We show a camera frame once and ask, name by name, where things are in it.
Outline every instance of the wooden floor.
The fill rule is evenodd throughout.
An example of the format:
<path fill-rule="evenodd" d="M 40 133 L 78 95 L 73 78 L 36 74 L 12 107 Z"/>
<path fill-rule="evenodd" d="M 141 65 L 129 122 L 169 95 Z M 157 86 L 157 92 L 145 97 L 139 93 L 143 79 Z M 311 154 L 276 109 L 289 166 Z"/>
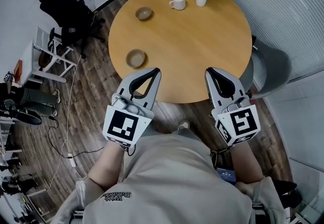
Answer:
<path fill-rule="evenodd" d="M 78 66 L 72 89 L 68 127 L 70 148 L 74 155 L 82 151 L 97 150 L 106 143 L 101 134 L 106 107 L 111 103 L 111 96 L 121 81 L 109 58 L 107 41 L 112 21 L 126 1 L 115 0 L 98 13 L 98 18 L 106 20 L 101 28 L 101 34 L 106 37 L 106 43 L 89 39 L 86 47 L 88 57 L 86 60 L 81 60 Z M 79 48 L 76 47 L 75 52 L 68 58 L 77 62 Z M 42 90 L 47 93 L 52 93 L 55 88 L 61 91 L 61 104 L 57 107 L 59 126 L 57 129 L 51 129 L 49 136 L 59 151 L 67 135 L 67 110 L 72 76 L 73 70 L 67 75 L 66 84 L 45 81 L 42 85 Z M 256 106 L 262 131 L 258 137 L 250 141 L 253 152 L 265 175 L 275 179 L 291 180 L 288 159 L 273 119 L 262 100 L 258 100 Z M 208 117 L 211 110 L 212 106 L 208 100 L 193 104 L 156 102 L 153 107 L 155 113 L 153 125 L 162 133 L 171 133 L 182 119 L 187 118 L 197 136 L 208 147 L 217 150 L 224 148 L 225 144 Z M 49 188 L 59 163 L 59 154 L 51 147 L 47 136 L 48 128 L 55 124 L 44 118 L 40 126 L 18 123 L 15 127 L 14 141 L 23 149 L 23 153 L 19 154 L 23 163 L 19 172 L 33 174 L 40 189 Z M 67 155 L 66 147 L 63 148 L 63 154 Z M 68 159 L 62 158 L 51 189 L 35 196 L 33 199 L 35 205 L 43 212 L 49 210 L 55 214 L 74 189 L 74 184 L 80 179 L 80 175 L 86 176 L 99 155 L 100 152 L 78 156 L 75 158 L 76 169 L 71 167 Z M 226 155 L 226 165 L 231 166 L 229 154 Z"/>

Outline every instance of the black cable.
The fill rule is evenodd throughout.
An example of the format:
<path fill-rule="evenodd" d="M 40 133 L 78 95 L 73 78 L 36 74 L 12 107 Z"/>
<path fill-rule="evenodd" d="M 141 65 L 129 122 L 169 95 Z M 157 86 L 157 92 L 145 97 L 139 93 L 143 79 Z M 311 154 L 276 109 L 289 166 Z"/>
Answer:
<path fill-rule="evenodd" d="M 51 139 L 50 139 L 50 134 L 49 134 L 49 132 L 50 132 L 50 129 L 51 128 L 53 128 L 53 129 L 57 129 L 58 127 L 59 127 L 59 122 L 57 121 L 57 120 L 55 120 L 55 119 L 53 119 L 54 121 L 56 121 L 56 123 L 57 123 L 57 125 L 56 126 L 50 126 L 49 127 L 49 129 L 47 130 L 47 138 L 48 138 L 48 140 L 49 140 L 49 142 L 50 142 L 50 144 L 51 144 L 51 146 L 55 149 L 55 151 L 61 156 L 61 157 L 63 157 L 63 158 L 66 158 L 66 159 L 71 159 L 71 158 L 75 158 L 75 157 L 77 157 L 77 156 L 79 156 L 79 155 L 81 155 L 81 154 L 83 154 L 83 153 L 94 153 L 94 152 L 98 152 L 98 151 L 100 151 L 100 150 L 102 150 L 104 147 L 102 147 L 102 148 L 100 148 L 100 149 L 98 149 L 98 150 L 95 150 L 95 151 L 83 151 L 83 152 L 81 152 L 81 153 L 78 153 L 78 154 L 76 154 L 75 156 L 73 156 L 73 157 L 69 157 L 69 156 L 64 156 L 63 154 L 61 155 L 61 153 L 57 150 L 57 148 L 53 145 L 53 143 L 52 143 L 52 141 L 51 141 Z"/>
<path fill-rule="evenodd" d="M 131 157 L 131 156 L 135 153 L 135 150 L 136 150 L 136 144 L 135 144 L 135 146 L 134 146 L 134 151 L 132 152 L 131 155 L 130 155 L 130 152 L 129 152 L 129 148 L 126 149 L 127 155 L 128 155 L 129 157 Z"/>
<path fill-rule="evenodd" d="M 73 157 L 68 157 L 68 158 L 75 158 L 75 157 L 77 157 L 77 156 L 79 156 L 79 155 L 81 155 L 81 154 L 83 154 L 83 153 L 94 153 L 94 152 L 98 152 L 98 151 L 100 151 L 100 150 L 102 150 L 104 148 L 104 146 L 102 147 L 102 148 L 100 148 L 100 149 L 98 149 L 98 150 L 95 150 L 95 151 L 83 151 L 83 152 L 81 152 L 81 153 L 79 153 L 79 154 L 76 154 L 75 156 L 73 156 Z"/>

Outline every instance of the wooden bowl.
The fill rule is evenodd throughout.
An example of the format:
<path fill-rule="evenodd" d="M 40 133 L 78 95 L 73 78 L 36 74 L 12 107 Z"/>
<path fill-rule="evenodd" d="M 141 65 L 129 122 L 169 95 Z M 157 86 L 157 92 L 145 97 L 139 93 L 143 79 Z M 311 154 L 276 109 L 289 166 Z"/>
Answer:
<path fill-rule="evenodd" d="M 135 16 L 141 21 L 148 20 L 151 15 L 152 10 L 149 7 L 141 7 L 135 13 Z"/>
<path fill-rule="evenodd" d="M 145 53 L 140 49 L 131 50 L 126 56 L 126 63 L 132 68 L 140 67 L 145 60 Z"/>

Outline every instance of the table top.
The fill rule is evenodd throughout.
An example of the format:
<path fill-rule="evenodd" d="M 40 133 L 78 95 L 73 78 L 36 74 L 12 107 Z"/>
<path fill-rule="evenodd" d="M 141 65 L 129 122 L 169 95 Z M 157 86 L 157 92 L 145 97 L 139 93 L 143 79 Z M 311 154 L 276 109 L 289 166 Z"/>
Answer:
<path fill-rule="evenodd" d="M 109 33 L 109 55 L 120 77 L 136 69 L 126 64 L 132 49 L 146 53 L 138 69 L 158 67 L 162 78 L 158 101 L 191 103 L 208 99 L 205 70 L 217 67 L 236 77 L 244 72 L 252 51 L 249 24 L 232 0 L 207 0 L 204 7 L 186 0 L 182 11 L 171 9 L 171 0 L 129 0 L 116 15 Z M 147 21 L 135 12 L 153 10 Z M 146 86 L 138 91 L 144 93 Z"/>

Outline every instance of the black office chair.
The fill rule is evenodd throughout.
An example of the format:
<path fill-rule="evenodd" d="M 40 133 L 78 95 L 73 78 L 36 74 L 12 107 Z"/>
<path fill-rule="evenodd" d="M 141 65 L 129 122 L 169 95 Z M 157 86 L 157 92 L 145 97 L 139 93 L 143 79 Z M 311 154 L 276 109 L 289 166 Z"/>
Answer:
<path fill-rule="evenodd" d="M 39 0 L 40 9 L 49 14 L 62 28 L 61 35 L 53 32 L 54 36 L 62 40 L 63 47 L 76 45 L 78 40 L 81 43 L 81 56 L 85 58 L 84 49 L 88 37 L 105 42 L 105 39 L 92 33 L 104 19 L 94 21 L 94 14 L 85 5 L 84 0 Z"/>

